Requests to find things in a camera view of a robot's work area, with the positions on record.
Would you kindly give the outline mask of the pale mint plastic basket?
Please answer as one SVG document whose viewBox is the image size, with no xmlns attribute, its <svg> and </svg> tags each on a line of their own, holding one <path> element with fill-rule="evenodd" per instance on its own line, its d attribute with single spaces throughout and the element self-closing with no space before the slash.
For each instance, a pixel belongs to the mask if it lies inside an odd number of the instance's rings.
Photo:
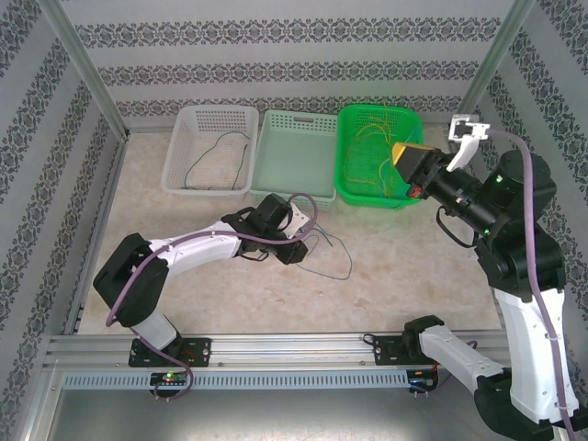
<svg viewBox="0 0 588 441">
<path fill-rule="evenodd" d="M 334 167 L 337 117 L 269 109 L 256 147 L 249 190 L 257 201 L 270 193 L 306 193 L 322 210 L 336 198 Z"/>
</svg>

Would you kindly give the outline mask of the bright green plastic basket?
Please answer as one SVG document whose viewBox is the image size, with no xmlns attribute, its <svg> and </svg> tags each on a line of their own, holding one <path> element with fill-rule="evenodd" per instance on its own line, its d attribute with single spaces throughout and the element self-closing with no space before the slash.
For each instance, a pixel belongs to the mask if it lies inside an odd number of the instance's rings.
<svg viewBox="0 0 588 441">
<path fill-rule="evenodd" d="M 423 141 L 422 121 L 403 107 L 354 104 L 338 115 L 334 186 L 350 206 L 403 209 L 408 185 L 392 162 L 396 142 Z"/>
</svg>

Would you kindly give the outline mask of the white perforated plastic basket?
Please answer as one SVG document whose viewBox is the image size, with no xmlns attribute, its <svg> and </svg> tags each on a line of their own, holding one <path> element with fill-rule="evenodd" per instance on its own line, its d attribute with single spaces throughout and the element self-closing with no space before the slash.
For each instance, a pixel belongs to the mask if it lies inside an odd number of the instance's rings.
<svg viewBox="0 0 588 441">
<path fill-rule="evenodd" d="M 165 157 L 162 190 L 195 198 L 232 198 L 248 193 L 258 125 L 259 112 L 254 107 L 183 107 Z"/>
</svg>

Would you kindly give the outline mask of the grey metal panel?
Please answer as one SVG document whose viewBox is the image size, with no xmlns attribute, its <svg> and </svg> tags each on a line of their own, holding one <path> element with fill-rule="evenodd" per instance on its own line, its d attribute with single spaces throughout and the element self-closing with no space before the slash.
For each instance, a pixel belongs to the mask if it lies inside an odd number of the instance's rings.
<svg viewBox="0 0 588 441">
<path fill-rule="evenodd" d="M 507 441 L 456 381 L 404 389 L 197 390 L 160 403 L 146 390 L 70 390 L 41 378 L 17 441 Z"/>
</svg>

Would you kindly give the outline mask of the small circuit board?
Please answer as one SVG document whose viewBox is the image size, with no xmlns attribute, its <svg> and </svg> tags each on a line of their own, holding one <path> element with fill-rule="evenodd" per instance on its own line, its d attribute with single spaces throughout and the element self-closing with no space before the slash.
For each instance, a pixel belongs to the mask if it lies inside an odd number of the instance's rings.
<svg viewBox="0 0 588 441">
<path fill-rule="evenodd" d="M 439 375 L 436 369 L 409 370 L 407 375 L 410 389 L 419 393 L 430 392 L 438 386 Z"/>
<path fill-rule="evenodd" d="M 185 372 L 152 373 L 150 377 L 151 387 L 185 387 L 188 383 L 188 375 Z"/>
</svg>

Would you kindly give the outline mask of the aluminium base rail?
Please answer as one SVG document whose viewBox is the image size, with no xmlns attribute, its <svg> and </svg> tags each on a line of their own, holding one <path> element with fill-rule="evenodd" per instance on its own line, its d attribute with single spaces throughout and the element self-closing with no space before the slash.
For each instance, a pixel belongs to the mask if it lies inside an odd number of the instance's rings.
<svg viewBox="0 0 588 441">
<path fill-rule="evenodd" d="M 208 370 L 374 369 L 373 349 L 361 333 L 210 334 Z M 53 336 L 41 367 L 56 371 L 128 370 L 132 337 L 115 334 Z"/>
</svg>

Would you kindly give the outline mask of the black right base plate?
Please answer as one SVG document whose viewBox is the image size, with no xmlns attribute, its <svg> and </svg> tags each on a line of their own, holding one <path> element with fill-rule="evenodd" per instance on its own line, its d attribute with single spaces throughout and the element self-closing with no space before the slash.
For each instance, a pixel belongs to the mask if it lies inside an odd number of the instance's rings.
<svg viewBox="0 0 588 441">
<path fill-rule="evenodd" d="M 389 334 L 371 337 L 377 366 L 433 366 L 433 358 L 426 356 L 417 335 Z"/>
</svg>

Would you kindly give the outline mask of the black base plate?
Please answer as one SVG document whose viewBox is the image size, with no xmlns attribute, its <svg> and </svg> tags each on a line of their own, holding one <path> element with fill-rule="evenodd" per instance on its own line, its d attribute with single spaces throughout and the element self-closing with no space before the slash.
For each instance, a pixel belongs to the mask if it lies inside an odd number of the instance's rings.
<svg viewBox="0 0 588 441">
<path fill-rule="evenodd" d="M 178 336 L 162 352 L 191 368 L 206 368 L 209 365 L 211 340 Z M 176 367 L 176 363 L 153 352 L 139 338 L 132 341 L 128 364 L 131 368 Z"/>
<path fill-rule="evenodd" d="M 426 356 L 417 335 L 389 334 L 371 337 L 377 366 L 433 366 L 433 358 Z"/>
</svg>

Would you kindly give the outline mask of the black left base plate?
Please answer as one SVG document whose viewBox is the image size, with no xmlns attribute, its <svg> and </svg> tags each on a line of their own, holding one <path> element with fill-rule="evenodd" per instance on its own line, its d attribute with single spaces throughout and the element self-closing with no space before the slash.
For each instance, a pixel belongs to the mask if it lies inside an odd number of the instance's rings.
<svg viewBox="0 0 588 441">
<path fill-rule="evenodd" d="M 178 336 L 162 352 L 191 368 L 206 368 L 209 365 L 211 340 Z M 132 341 L 128 364 L 131 368 L 176 367 L 176 363 L 153 352 L 139 338 Z"/>
</svg>

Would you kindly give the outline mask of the aluminium frame post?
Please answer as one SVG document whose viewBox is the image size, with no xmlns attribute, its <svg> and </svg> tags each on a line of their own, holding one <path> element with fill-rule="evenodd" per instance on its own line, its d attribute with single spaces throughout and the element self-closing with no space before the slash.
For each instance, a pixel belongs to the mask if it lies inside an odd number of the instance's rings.
<svg viewBox="0 0 588 441">
<path fill-rule="evenodd" d="M 474 111 L 488 83 L 499 68 L 515 36 L 525 23 L 527 16 L 536 2 L 537 0 L 513 1 L 508 14 L 496 33 L 491 47 L 486 53 L 480 68 L 476 72 L 468 91 L 458 107 L 458 114 L 471 114 Z"/>
<path fill-rule="evenodd" d="M 117 139 L 127 140 L 129 130 L 126 127 L 114 100 L 89 56 L 74 25 L 67 17 L 61 0 L 36 0 L 42 13 L 48 19 L 52 29 L 67 51 L 75 69 L 84 80 L 86 86 L 95 99 L 102 115 Z"/>
</svg>

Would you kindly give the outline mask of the aluminium side rail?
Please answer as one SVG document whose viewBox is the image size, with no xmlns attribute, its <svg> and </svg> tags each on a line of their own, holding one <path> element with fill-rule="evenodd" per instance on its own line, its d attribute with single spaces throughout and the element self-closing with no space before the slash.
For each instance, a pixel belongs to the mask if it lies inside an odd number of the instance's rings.
<svg viewBox="0 0 588 441">
<path fill-rule="evenodd" d="M 100 198 L 97 201 L 98 205 L 91 232 L 86 241 L 84 252 L 81 254 L 81 266 L 74 280 L 72 296 L 68 303 L 60 335 L 76 334 L 79 329 L 80 315 L 83 313 L 86 298 L 92 284 L 96 261 L 99 256 L 129 139 L 130 136 L 127 135 L 119 142 L 117 150 L 109 163 L 108 174 L 102 186 Z"/>
</svg>

